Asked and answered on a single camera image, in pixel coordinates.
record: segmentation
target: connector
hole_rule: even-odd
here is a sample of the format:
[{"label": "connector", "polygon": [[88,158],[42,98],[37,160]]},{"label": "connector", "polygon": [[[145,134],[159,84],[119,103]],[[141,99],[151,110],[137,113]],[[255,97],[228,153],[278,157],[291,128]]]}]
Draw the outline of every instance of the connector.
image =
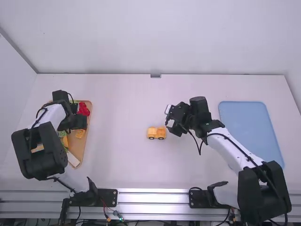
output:
[{"label": "connector", "polygon": [[111,221],[111,218],[109,218],[109,216],[106,213],[104,214],[104,216],[105,216],[105,218],[107,219],[108,222]]},{"label": "connector", "polygon": [[118,217],[121,222],[124,222],[123,216],[117,210],[114,210],[113,215]]}]

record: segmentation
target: yellow block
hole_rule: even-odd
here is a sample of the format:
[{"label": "yellow block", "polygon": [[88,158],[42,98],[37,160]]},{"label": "yellow block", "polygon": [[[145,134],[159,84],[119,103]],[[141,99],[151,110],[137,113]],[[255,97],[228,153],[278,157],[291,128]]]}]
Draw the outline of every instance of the yellow block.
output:
[{"label": "yellow block", "polygon": [[64,144],[65,147],[69,148],[67,136],[63,137],[63,144]]}]

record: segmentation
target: blue mat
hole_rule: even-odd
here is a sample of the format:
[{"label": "blue mat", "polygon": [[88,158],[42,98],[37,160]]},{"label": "blue mat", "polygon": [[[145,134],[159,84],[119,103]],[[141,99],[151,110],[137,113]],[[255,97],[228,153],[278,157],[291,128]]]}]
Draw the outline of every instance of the blue mat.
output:
[{"label": "blue mat", "polygon": [[275,160],[282,168],[285,167],[264,103],[222,101],[219,111],[222,123],[243,146],[265,161]]}]

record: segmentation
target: metal frame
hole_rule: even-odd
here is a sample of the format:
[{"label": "metal frame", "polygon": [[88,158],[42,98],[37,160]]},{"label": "metal frame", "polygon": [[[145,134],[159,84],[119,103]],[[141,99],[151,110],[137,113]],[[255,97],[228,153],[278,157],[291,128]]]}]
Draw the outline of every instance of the metal frame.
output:
[{"label": "metal frame", "polygon": [[[116,208],[125,220],[198,220],[221,221],[223,209],[191,209],[188,189],[118,189]],[[0,218],[58,218],[67,191],[0,191]],[[301,222],[301,194],[290,194],[292,211],[290,222]],[[77,218],[78,207],[70,207],[67,218]],[[82,219],[105,219],[101,207],[82,207]],[[274,219],[283,222],[284,217]]]}]

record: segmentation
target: red object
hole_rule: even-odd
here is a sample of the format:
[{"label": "red object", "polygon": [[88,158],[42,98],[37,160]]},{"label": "red object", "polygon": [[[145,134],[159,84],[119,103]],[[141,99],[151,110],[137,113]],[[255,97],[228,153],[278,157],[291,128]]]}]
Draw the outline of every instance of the red object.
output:
[{"label": "red object", "polygon": [[77,114],[82,114],[85,116],[89,116],[90,115],[90,111],[87,108],[87,105],[84,102],[80,102],[79,103],[79,111],[77,112]]}]

